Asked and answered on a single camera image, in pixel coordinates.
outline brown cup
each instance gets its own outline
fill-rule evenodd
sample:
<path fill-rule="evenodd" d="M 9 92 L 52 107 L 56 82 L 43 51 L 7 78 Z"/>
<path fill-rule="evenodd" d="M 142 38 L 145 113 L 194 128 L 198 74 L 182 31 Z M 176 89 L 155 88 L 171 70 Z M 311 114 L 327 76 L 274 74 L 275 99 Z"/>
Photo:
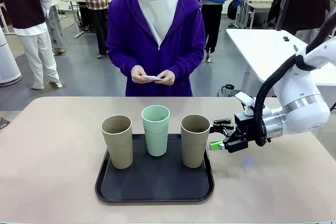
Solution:
<path fill-rule="evenodd" d="M 124 115 L 114 115 L 101 124 L 112 164 L 125 169 L 133 163 L 132 121 Z"/>
<path fill-rule="evenodd" d="M 202 164 L 210 126 L 210 121 L 201 115 L 187 115 L 181 120 L 182 160 L 185 166 L 197 168 Z"/>

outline purple jacket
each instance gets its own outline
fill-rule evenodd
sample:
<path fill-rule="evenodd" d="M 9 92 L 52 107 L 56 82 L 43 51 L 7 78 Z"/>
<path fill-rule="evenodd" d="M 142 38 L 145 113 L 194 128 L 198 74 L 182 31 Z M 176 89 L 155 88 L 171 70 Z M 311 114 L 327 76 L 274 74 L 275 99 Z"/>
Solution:
<path fill-rule="evenodd" d="M 160 47 L 154 39 L 138 0 L 113 0 L 109 7 L 107 47 L 112 63 L 127 77 L 126 96 L 191 97 L 189 75 L 203 59 L 205 34 L 201 4 L 178 0 L 173 24 Z M 141 65 L 149 76 L 164 70 L 175 74 L 172 86 L 136 84 L 131 70 Z"/>

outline black tray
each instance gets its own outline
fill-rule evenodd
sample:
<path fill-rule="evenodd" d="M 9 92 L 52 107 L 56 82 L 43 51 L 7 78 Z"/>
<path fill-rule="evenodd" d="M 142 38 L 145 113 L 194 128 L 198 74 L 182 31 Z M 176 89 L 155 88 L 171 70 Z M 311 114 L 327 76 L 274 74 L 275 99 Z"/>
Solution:
<path fill-rule="evenodd" d="M 180 134 L 168 135 L 167 152 L 161 157 L 147 152 L 144 134 L 133 135 L 133 164 L 116 169 L 107 151 L 96 182 L 98 198 L 110 203 L 202 201 L 213 190 L 207 151 L 199 168 L 186 167 Z"/>

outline mint green cup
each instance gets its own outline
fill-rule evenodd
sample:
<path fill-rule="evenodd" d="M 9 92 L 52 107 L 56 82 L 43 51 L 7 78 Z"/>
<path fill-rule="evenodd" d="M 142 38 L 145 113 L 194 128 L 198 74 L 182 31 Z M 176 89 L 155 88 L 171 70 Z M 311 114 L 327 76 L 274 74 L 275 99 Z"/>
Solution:
<path fill-rule="evenodd" d="M 148 153 L 159 157 L 167 151 L 170 111 L 161 105 L 152 105 L 142 113 Z"/>

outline cup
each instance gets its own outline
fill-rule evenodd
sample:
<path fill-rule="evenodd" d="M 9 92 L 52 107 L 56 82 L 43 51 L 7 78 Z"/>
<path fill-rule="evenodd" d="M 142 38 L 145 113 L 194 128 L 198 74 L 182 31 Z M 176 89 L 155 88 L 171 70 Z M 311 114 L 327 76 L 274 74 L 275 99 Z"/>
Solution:
<path fill-rule="evenodd" d="M 101 124 L 112 164 L 125 169 L 133 163 L 132 121 L 125 115 L 114 115 Z"/>
<path fill-rule="evenodd" d="M 148 153 L 152 156 L 162 156 L 167 151 L 168 126 L 170 111 L 161 105 L 152 105 L 142 113 Z"/>
<path fill-rule="evenodd" d="M 187 115 L 181 120 L 182 160 L 189 168 L 198 168 L 210 132 L 210 121 L 201 115 Z"/>

